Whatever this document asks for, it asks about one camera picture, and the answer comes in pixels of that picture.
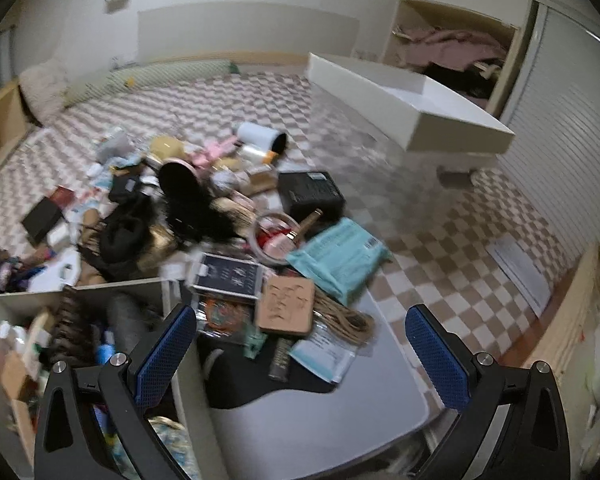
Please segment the black foam roller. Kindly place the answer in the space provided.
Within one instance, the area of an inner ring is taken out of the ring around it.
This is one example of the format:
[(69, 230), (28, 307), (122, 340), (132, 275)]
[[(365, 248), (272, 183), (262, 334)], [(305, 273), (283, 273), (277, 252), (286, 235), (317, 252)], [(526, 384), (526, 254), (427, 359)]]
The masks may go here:
[(148, 332), (143, 312), (135, 298), (118, 292), (107, 304), (107, 315), (116, 349), (130, 353)]

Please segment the white floating drawer tray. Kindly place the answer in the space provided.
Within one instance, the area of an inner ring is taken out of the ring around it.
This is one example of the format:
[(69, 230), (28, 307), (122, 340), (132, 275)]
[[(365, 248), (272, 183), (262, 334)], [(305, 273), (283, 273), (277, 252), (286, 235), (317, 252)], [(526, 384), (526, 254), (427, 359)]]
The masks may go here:
[(410, 70), (312, 53), (308, 78), (405, 151), (501, 155), (515, 137), (483, 108)]

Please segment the black hair wig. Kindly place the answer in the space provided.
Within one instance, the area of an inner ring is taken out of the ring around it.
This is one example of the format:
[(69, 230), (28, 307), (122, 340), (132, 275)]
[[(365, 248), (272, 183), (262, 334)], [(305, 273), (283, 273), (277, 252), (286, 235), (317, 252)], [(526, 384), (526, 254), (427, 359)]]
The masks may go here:
[(193, 166), (168, 159), (157, 171), (158, 196), (140, 177), (115, 178), (109, 193), (116, 206), (104, 220), (98, 254), (113, 266), (159, 258), (186, 242), (228, 242), (237, 236), (233, 221), (213, 205), (211, 192)]

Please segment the black flat gift box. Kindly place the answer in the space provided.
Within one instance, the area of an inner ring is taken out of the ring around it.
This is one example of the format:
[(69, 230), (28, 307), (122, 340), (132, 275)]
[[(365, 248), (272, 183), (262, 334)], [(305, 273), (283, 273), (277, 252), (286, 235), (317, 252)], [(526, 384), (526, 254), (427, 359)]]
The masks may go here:
[(27, 241), (38, 246), (61, 219), (61, 208), (50, 198), (43, 197), (21, 220)]

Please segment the black square box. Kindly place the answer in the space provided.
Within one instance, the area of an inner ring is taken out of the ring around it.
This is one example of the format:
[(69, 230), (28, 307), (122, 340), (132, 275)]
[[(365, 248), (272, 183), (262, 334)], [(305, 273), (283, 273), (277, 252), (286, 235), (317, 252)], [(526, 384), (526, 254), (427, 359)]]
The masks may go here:
[(277, 192), (283, 211), (296, 221), (319, 209), (321, 222), (334, 223), (343, 215), (346, 200), (326, 171), (281, 172)]

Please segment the white storage box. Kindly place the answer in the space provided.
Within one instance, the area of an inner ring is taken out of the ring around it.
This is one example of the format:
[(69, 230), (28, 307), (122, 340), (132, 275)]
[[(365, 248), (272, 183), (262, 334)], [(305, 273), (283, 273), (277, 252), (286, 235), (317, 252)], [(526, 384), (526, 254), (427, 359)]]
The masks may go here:
[[(179, 304), (192, 307), (196, 314), (192, 294), (178, 282), (158, 278), (0, 295), (0, 452), (8, 463), (9, 477), (36, 479), (38, 414), (54, 366), (60, 362), (74, 368), (101, 366), (122, 352), (116, 349), (107, 315), (107, 304), (118, 292), (135, 298), (148, 328), (145, 335), (158, 330)], [(197, 315), (194, 340), (196, 336)], [(194, 340), (163, 396), (172, 396), (201, 477), (225, 479), (228, 473), (204, 394)]]

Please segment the white cylinder black cap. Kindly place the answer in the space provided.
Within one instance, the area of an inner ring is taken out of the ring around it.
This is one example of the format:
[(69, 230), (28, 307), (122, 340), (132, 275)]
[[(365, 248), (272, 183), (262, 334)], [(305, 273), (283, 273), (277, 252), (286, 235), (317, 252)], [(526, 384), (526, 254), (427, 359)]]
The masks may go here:
[(253, 145), (262, 151), (283, 154), (288, 136), (285, 131), (261, 126), (254, 122), (241, 122), (235, 128), (237, 139), (243, 144)]

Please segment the carved wooden plaque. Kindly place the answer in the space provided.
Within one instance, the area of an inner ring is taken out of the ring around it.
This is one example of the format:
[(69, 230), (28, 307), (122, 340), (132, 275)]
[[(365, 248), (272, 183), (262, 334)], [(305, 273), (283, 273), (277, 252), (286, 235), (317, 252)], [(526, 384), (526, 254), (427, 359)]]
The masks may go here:
[(272, 276), (254, 312), (254, 324), (263, 333), (305, 337), (313, 326), (315, 285), (307, 278)]

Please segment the wooden shelf unit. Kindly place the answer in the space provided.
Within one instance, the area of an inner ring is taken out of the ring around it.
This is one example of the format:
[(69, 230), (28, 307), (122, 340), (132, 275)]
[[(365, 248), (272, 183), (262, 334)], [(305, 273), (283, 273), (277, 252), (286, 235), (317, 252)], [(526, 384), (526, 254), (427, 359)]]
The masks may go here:
[(0, 89), (0, 158), (5, 157), (27, 132), (18, 79)]

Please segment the black white mouse pad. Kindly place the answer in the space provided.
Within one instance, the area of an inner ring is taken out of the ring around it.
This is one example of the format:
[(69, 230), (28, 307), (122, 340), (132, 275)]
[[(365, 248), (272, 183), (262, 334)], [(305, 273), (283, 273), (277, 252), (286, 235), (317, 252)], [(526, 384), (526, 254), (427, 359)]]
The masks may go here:
[(338, 385), (297, 362), (283, 382), (268, 376), (276, 340), (255, 360), (236, 344), (199, 337), (197, 350), (225, 467), (233, 479), (319, 477), (385, 451), (419, 428), (429, 406), (390, 325), (368, 292), (375, 337)]

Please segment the round pink-rimmed tray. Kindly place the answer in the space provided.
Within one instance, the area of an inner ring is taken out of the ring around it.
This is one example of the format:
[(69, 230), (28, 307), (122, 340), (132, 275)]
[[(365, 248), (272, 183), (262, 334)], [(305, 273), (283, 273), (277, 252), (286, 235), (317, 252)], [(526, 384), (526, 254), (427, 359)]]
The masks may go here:
[(248, 243), (253, 255), (267, 266), (286, 266), (287, 256), (298, 242), (291, 235), (297, 234), (300, 224), (280, 211), (265, 211), (259, 214), (250, 226)]

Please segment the green bolster pillow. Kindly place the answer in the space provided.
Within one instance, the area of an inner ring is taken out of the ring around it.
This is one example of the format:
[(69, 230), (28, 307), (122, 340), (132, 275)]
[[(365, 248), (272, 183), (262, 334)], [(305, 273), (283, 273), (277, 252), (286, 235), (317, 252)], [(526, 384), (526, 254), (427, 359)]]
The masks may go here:
[(238, 74), (238, 66), (227, 58), (150, 63), (104, 70), (73, 81), (64, 96), (65, 107), (103, 96), (145, 87), (163, 87), (177, 82)]

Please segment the framed dark picture card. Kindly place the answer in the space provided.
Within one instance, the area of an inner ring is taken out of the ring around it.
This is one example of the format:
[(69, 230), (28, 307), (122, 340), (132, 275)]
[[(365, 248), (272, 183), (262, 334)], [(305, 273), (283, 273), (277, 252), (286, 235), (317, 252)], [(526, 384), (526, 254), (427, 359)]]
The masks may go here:
[(204, 252), (193, 270), (193, 290), (199, 295), (255, 302), (263, 284), (260, 263)]

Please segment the teal plastic mailer bag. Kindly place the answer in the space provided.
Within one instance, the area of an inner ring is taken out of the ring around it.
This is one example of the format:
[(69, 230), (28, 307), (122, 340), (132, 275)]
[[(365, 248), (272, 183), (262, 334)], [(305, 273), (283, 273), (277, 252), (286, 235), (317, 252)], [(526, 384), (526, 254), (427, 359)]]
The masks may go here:
[(287, 263), (332, 299), (349, 307), (378, 268), (388, 247), (349, 218), (311, 238), (287, 255)]

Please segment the white fluffy pillow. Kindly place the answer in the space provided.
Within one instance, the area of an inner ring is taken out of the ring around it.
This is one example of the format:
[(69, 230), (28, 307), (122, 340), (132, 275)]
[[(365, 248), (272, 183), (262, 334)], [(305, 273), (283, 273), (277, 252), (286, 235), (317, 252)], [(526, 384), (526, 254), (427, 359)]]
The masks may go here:
[(65, 108), (67, 71), (57, 58), (28, 67), (20, 74), (19, 85), (33, 117), (43, 126)]

